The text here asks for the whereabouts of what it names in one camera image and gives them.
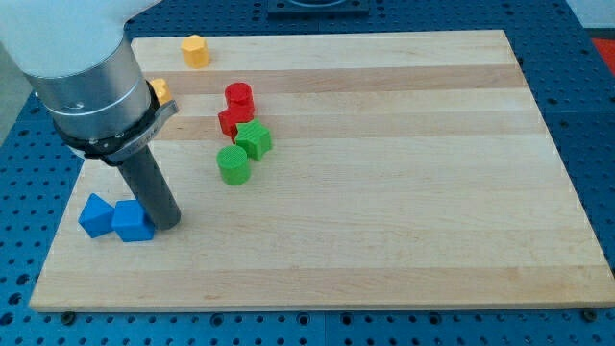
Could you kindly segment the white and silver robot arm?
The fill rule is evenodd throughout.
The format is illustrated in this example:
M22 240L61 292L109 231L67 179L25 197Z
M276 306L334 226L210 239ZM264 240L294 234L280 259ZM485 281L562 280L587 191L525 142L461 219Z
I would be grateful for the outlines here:
M1 0L1 42L53 118L88 159L152 157L169 114L144 78L125 24L155 0Z

